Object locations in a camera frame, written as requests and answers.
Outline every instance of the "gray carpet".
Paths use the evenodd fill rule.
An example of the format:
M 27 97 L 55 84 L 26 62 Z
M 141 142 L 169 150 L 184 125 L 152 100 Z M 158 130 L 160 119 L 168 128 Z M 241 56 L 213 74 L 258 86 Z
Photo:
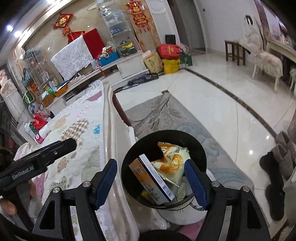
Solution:
M 155 97 L 125 112 L 140 139 L 152 132 L 174 129 L 194 136 L 203 146 L 207 168 L 215 179 L 228 188 L 248 186 L 252 180 L 242 172 L 207 129 L 170 93 Z

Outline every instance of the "blue storage bin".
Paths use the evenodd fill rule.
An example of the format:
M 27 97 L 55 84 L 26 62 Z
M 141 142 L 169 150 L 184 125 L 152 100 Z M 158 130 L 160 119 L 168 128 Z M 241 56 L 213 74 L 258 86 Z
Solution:
M 100 58 L 99 61 L 100 61 L 101 66 L 105 66 L 107 64 L 114 62 L 115 60 L 118 60 L 118 59 L 119 59 L 118 53 L 114 52 L 114 53 L 110 53 L 108 58 L 103 57 L 103 58 Z

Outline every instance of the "brown stool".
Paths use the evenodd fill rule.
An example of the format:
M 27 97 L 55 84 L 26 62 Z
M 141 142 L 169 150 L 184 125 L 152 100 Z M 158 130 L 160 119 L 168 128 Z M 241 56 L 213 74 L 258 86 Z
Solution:
M 228 44 L 231 44 L 231 53 L 228 53 Z M 237 54 L 234 54 L 234 47 L 236 46 Z M 228 61 L 228 57 L 232 57 L 232 61 L 237 60 L 237 66 L 239 66 L 239 60 L 242 59 L 242 64 L 246 65 L 246 49 L 242 47 L 242 57 L 239 56 L 239 47 L 242 47 L 238 42 L 232 42 L 225 40 L 225 54 L 226 61 Z

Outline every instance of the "tile floor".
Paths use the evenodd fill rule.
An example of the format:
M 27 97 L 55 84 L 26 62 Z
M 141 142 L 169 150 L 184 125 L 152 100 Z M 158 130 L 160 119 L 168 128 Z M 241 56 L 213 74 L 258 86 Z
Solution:
M 214 54 L 193 56 L 190 67 L 214 82 L 222 85 L 250 105 L 276 133 L 287 130 L 296 103 L 289 88 L 280 82 L 278 92 L 273 91 L 274 80 L 266 75 L 251 79 L 252 69 L 238 67 Z M 264 195 L 270 183 L 261 169 L 259 159 L 275 145 L 275 141 L 263 125 L 245 108 L 226 93 L 202 78 L 180 70 L 161 76 L 139 86 L 116 94 L 124 110 L 169 91 L 213 135 L 238 167 L 254 182 L 255 196 L 267 221 L 275 225 L 269 214 Z

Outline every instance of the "recessed light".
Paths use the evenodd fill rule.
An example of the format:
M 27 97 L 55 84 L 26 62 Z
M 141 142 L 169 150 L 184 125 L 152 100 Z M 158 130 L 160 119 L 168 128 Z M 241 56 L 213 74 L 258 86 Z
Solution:
M 6 26 L 7 31 L 11 32 L 13 30 L 13 26 L 11 25 L 7 25 Z
M 21 34 L 22 34 L 21 31 L 16 31 L 14 36 L 18 38 Z

